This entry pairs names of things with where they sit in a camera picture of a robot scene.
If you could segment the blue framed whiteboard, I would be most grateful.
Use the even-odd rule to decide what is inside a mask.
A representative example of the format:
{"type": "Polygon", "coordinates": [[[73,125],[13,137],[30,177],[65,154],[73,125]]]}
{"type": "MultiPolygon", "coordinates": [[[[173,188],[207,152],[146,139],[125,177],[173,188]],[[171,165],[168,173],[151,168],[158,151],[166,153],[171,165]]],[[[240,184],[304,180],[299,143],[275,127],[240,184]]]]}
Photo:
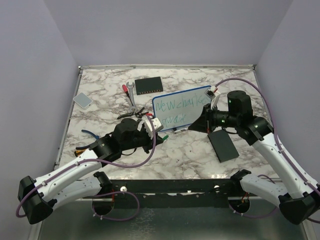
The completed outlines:
{"type": "Polygon", "coordinates": [[[163,131],[191,125],[201,115],[211,99],[205,94],[210,85],[156,96],[152,99],[153,113],[163,125],[163,131]]]}

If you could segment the white marker pen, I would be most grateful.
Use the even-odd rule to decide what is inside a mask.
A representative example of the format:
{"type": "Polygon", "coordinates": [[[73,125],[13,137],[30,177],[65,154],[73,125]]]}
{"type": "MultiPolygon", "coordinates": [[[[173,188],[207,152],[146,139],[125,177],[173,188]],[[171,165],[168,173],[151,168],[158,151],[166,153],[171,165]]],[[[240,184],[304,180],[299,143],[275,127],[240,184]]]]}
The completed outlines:
{"type": "Polygon", "coordinates": [[[187,130],[188,130],[188,128],[181,128],[181,129],[173,131],[173,133],[177,134],[177,133],[181,133],[181,132],[184,132],[184,131],[187,131],[187,130]]]}

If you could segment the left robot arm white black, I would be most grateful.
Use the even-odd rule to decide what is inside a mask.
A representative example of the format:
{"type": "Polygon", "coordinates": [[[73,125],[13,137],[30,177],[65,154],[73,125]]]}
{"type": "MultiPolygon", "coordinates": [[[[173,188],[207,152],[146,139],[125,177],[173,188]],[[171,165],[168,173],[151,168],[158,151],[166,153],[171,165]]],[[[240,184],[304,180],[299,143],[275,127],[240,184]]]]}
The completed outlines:
{"type": "Polygon", "coordinates": [[[27,218],[33,225],[50,216],[57,208],[86,197],[106,197],[115,194],[115,188],[100,169],[109,165],[132,169],[146,164],[116,163],[123,152],[143,148],[150,159],[157,145],[163,143],[158,132],[164,127],[160,120],[148,118],[141,128],[131,118],[124,118],[111,134],[91,143],[82,154],[66,165],[33,179],[26,176],[19,182],[18,207],[15,215],[27,218]]]}

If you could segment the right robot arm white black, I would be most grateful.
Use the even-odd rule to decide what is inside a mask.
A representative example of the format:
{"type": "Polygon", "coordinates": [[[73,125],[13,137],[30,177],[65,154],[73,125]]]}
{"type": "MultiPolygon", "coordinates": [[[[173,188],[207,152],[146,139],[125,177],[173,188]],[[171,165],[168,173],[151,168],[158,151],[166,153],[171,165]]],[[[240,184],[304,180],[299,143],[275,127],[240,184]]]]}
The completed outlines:
{"type": "Polygon", "coordinates": [[[233,128],[236,134],[258,151],[284,186],[259,178],[248,170],[239,170],[231,176],[229,189],[240,196],[254,194],[279,208],[292,224],[299,225],[320,209],[320,185],[282,148],[275,130],[263,117],[253,114],[251,98],[242,90],[227,94],[228,110],[218,110],[206,104],[199,118],[189,130],[211,133],[217,127],[233,128]]]}

